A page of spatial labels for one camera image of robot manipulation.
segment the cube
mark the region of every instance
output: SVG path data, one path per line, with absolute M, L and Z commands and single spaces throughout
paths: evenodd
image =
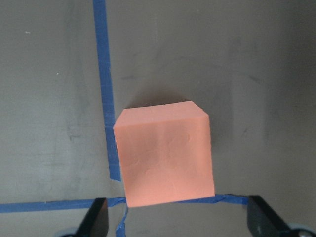
M 114 134 L 129 207 L 215 195 L 209 117 L 194 102 L 124 109 Z

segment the metal screw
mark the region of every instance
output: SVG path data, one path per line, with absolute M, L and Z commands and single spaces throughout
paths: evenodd
M 299 237 L 312 237 L 312 234 L 309 233 L 309 232 L 307 232 L 307 231 L 300 231 L 300 232 L 298 233 L 298 236 L 299 236 Z

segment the orange cube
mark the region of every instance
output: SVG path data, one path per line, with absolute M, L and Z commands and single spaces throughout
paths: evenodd
M 114 134 L 129 207 L 215 195 L 209 117 L 192 101 L 124 109 Z

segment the cube's front face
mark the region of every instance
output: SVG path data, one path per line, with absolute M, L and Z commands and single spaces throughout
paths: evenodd
M 214 195 L 208 115 L 115 127 L 129 207 Z

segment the gray table surface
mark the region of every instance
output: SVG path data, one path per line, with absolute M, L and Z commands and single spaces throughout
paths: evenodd
M 316 229 L 316 3 L 106 3 L 116 116 L 193 100 L 210 115 L 216 192 L 260 194 Z M 123 196 L 108 173 L 92 1 L 2 1 L 0 22 L 0 202 Z M 20 228 L 45 218 L 66 228 L 54 213 Z M 111 211 L 110 236 L 122 214 Z M 244 207 L 224 203 L 134 208 L 126 227 L 127 237 L 249 236 Z

